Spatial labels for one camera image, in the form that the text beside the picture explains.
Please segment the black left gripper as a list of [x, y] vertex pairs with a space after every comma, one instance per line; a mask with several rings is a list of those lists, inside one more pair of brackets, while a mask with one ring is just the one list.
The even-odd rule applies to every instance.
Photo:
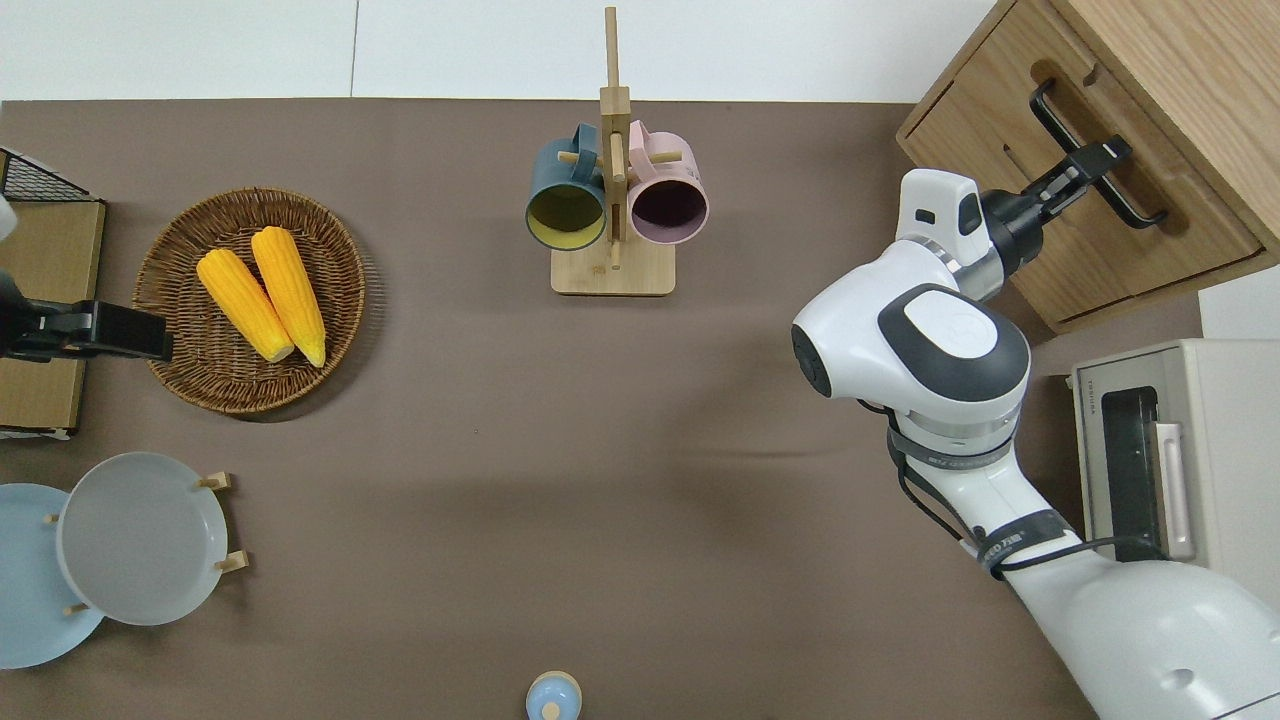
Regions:
[[84, 300], [76, 304], [3, 301], [3, 356], [28, 363], [97, 356], [166, 363], [173, 334], [163, 316]]

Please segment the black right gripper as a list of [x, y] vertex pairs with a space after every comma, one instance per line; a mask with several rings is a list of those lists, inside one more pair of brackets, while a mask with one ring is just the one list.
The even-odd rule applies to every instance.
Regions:
[[983, 218], [1005, 273], [1015, 273], [1043, 249], [1043, 227], [1133, 154], [1121, 137], [1082, 145], [1021, 192], [983, 192]]

